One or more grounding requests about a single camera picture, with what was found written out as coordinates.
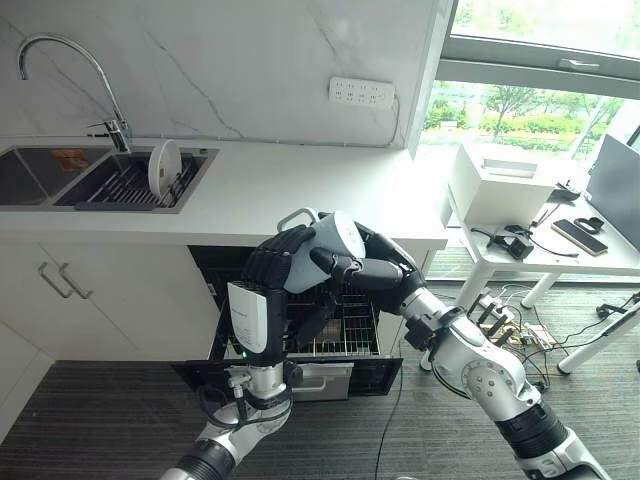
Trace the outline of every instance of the sink basin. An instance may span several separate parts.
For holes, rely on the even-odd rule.
[[[16,147],[0,155],[0,205],[46,204],[108,148]]]
[[[0,208],[177,213],[216,153],[182,149],[182,173],[159,199],[148,183],[151,149],[16,147],[0,155]]]

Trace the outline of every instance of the white countertop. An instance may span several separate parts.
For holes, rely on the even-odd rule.
[[[148,147],[160,139],[135,139]],[[406,150],[290,146],[181,140],[185,148],[218,149],[178,214],[0,212],[0,241],[78,241],[255,246],[300,207],[345,210],[410,253],[444,248],[435,202],[420,188]],[[0,138],[12,146],[98,146],[105,139]]]

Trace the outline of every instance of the cabinet door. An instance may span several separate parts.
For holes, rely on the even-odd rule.
[[[37,353],[36,347],[0,323],[0,405]]]
[[[133,360],[140,351],[90,302],[69,289],[36,244],[0,244],[0,321],[54,360]]]
[[[42,244],[149,360],[206,359],[218,308],[186,246]]]

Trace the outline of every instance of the wire rack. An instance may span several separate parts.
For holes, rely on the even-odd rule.
[[[124,169],[116,169],[102,187],[89,197],[88,202],[154,204],[171,208],[176,205],[197,171],[195,159],[183,157],[182,172],[158,199],[149,189],[146,164],[133,161]]]
[[[289,295],[287,317],[291,326],[298,325],[314,310],[315,302],[326,291],[324,285],[297,295]],[[235,338],[234,347],[239,347]],[[371,356],[380,352],[375,312],[366,294],[345,287],[337,298],[334,315],[316,337],[290,354],[305,356]]]

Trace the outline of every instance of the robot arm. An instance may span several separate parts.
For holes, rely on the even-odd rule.
[[[542,401],[514,355],[494,346],[462,309],[447,307],[437,299],[426,288],[411,257],[399,246],[370,231],[362,233],[368,241],[368,254],[389,259],[386,286],[395,284],[383,293],[371,292],[373,297],[379,297],[383,310],[406,319],[406,339],[414,348],[429,348],[438,379],[456,388],[447,384],[445,377],[453,379],[480,405],[513,449],[516,462],[528,478],[611,480],[575,432],[562,425]],[[359,288],[367,288],[371,278],[379,276],[367,272],[385,269],[381,258],[348,259],[323,249],[311,250],[310,257],[332,277]],[[391,266],[402,272],[402,278]]]
[[[528,478],[611,480],[575,432],[542,401],[515,356],[489,342],[462,309],[438,300],[413,259],[393,241],[357,227],[367,258],[331,248],[300,249],[315,235],[302,226],[281,232],[252,254],[245,282],[229,286],[234,332],[248,360],[246,368],[231,372],[236,403],[207,414],[207,426],[193,448],[161,480],[222,480],[258,441],[286,422],[292,405],[287,383],[292,382],[285,378],[297,375],[284,373],[283,287],[295,280],[291,265],[299,249],[304,255],[298,255],[303,257],[298,262],[313,262],[335,282],[367,291],[381,310],[402,315],[409,343],[420,350],[429,348],[441,383],[480,405]]]

